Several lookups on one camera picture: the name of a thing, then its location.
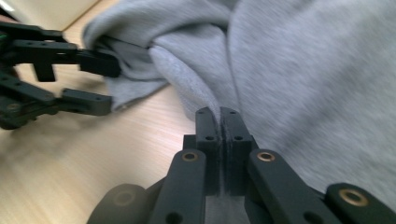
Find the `wooden table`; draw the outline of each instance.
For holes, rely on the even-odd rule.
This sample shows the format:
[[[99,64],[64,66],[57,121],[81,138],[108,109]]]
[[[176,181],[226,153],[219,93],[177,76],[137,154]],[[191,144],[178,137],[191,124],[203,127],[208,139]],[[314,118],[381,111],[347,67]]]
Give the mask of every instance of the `wooden table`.
[[[100,1],[65,37],[81,46],[84,25],[116,2]],[[35,82],[30,65],[18,70],[23,80],[49,91],[107,94],[101,77],[74,65],[57,65],[55,83]],[[147,188],[164,177],[183,134],[194,127],[168,86],[106,117],[61,112],[16,131],[0,130],[0,223],[86,223],[111,188]]]

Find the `gray fabric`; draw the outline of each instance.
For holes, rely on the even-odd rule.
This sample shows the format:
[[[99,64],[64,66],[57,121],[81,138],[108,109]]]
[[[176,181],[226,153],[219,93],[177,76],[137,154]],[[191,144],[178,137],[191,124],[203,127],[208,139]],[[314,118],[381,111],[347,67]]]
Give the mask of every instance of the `gray fabric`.
[[[394,0],[120,1],[84,40],[121,61],[115,109],[169,82],[189,118],[238,110],[313,188],[348,182],[396,210],[395,12]]]

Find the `light wood grain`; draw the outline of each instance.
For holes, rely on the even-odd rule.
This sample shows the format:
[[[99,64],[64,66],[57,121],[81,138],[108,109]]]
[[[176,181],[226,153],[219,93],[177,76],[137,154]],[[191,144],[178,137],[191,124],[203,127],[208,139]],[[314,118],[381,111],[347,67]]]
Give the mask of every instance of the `light wood grain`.
[[[104,0],[64,33],[80,44],[84,25],[117,1]],[[56,66],[56,83],[38,83],[30,66],[22,79],[106,93],[101,77],[74,65]],[[0,223],[86,223],[105,193],[122,183],[149,187],[166,175],[183,134],[194,133],[171,87],[106,117],[70,113],[41,116],[16,130],[0,131]]]
[[[46,29],[60,30],[70,25],[79,15],[98,0],[2,0],[2,7],[18,21],[39,25]]]

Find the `metal screw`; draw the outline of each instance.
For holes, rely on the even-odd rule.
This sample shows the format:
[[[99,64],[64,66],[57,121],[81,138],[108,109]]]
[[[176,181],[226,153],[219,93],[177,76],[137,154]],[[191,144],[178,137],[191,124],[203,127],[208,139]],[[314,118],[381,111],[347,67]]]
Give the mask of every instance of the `metal screw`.
[[[257,154],[257,158],[261,161],[274,161],[275,156],[269,152],[260,152]]]
[[[196,161],[198,160],[198,155],[192,152],[184,153],[181,157],[183,161]]]
[[[349,204],[363,207],[369,204],[367,198],[355,189],[340,189],[340,197]]]

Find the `black plastic part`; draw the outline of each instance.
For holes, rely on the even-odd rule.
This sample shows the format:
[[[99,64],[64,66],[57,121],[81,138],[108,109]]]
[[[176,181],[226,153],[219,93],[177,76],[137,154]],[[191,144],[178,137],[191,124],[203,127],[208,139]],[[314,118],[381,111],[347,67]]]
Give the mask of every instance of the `black plastic part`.
[[[69,43],[14,40],[11,52],[2,56],[4,63],[9,65],[32,63],[38,81],[53,82],[56,78],[52,64],[75,63],[73,57],[77,54],[78,48]]]
[[[10,42],[10,37],[7,33],[0,31],[0,53],[2,53]]]
[[[3,120],[0,119],[0,128],[2,128],[4,130],[15,130],[15,129],[18,129],[20,127],[12,125],[12,124],[9,124],[9,123],[6,123],[6,122],[4,122]]]
[[[53,105],[55,96],[50,91],[42,90],[34,85],[20,81],[0,71],[0,88],[14,91],[17,94],[35,99],[44,105]]]
[[[174,157],[149,224],[203,224],[205,154],[195,149]]]
[[[118,77],[120,66],[118,60],[109,55],[92,50],[81,50],[77,55],[81,71],[99,74],[104,77]]]
[[[141,224],[148,216],[147,194],[139,186],[123,184],[109,191],[95,207],[88,224]]]
[[[341,223],[276,152],[253,150],[248,172],[275,223]]]
[[[195,113],[196,148],[206,155],[206,195],[219,194],[220,139],[217,124],[209,108]]]
[[[248,154],[257,146],[241,116],[235,110],[221,109],[221,125],[226,147],[225,160],[226,191],[231,195],[245,195],[248,186]]]
[[[11,35],[13,39],[29,40],[54,40],[66,42],[62,32],[54,30],[43,30],[38,26],[25,25],[0,21],[0,30]]]
[[[183,149],[192,149],[196,147],[195,134],[184,134]]]
[[[149,211],[152,211],[154,209],[155,203],[158,200],[158,196],[160,196],[164,182],[165,182],[165,178],[162,178],[157,183],[153,184],[151,187],[146,189],[146,193],[147,193],[146,195],[148,197],[147,205]]]
[[[86,91],[64,89],[59,109],[78,114],[104,116],[111,112],[111,97]]]
[[[396,215],[376,197],[350,184],[327,188],[325,203],[346,224],[395,224]]]
[[[253,183],[249,183],[245,196],[245,210],[250,224],[273,224],[259,191]]]

